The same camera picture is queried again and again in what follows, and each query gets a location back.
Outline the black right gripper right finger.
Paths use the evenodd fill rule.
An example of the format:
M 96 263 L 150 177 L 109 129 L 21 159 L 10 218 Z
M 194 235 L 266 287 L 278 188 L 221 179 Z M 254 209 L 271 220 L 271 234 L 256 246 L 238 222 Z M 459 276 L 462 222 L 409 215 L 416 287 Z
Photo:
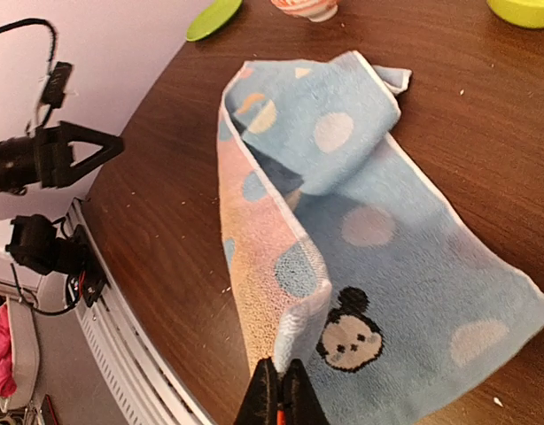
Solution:
M 328 425 L 304 364 L 294 359 L 281 383 L 281 423 Z

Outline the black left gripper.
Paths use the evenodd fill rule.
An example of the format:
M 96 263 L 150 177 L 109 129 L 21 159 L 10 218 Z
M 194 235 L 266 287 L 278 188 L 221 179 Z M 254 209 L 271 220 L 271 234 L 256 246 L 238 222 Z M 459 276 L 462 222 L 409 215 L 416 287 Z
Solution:
M 39 183 L 66 188 L 124 151 L 117 135 L 60 121 L 38 127 L 35 136 L 0 142 L 0 191 Z

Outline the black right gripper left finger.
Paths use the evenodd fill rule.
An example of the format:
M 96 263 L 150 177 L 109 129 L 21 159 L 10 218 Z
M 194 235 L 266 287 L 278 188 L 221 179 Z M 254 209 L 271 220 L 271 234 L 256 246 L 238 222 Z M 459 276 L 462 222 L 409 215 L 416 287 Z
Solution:
M 276 425 L 279 378 L 271 358 L 261 359 L 254 369 L 237 412 L 235 425 Z

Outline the blue mickey dotted towel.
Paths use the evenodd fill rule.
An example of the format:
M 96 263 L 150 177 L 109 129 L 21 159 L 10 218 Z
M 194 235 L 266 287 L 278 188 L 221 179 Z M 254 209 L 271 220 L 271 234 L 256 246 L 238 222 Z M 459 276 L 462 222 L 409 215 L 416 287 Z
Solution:
M 247 61 L 221 97 L 221 239 L 248 364 L 302 360 L 331 424 L 412 424 L 544 327 L 544 293 L 393 139 L 410 75 L 357 51 Z

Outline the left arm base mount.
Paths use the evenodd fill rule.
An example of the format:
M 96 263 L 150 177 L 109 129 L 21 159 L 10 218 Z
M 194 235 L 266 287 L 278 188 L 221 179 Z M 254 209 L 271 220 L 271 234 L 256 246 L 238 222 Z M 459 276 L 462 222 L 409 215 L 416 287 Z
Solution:
M 69 223 L 67 215 L 54 221 L 41 214 L 17 216 L 11 220 L 12 236 L 4 245 L 4 252 L 13 259 L 11 268 L 20 265 L 40 275 L 59 273 L 66 277 L 66 306 L 51 312 L 29 302 L 19 285 L 17 273 L 12 273 L 19 300 L 34 313 L 58 317 L 73 311 L 79 304 L 91 308 L 108 285 L 105 269 L 83 225 L 78 224 L 71 233 L 67 233 L 66 225 Z

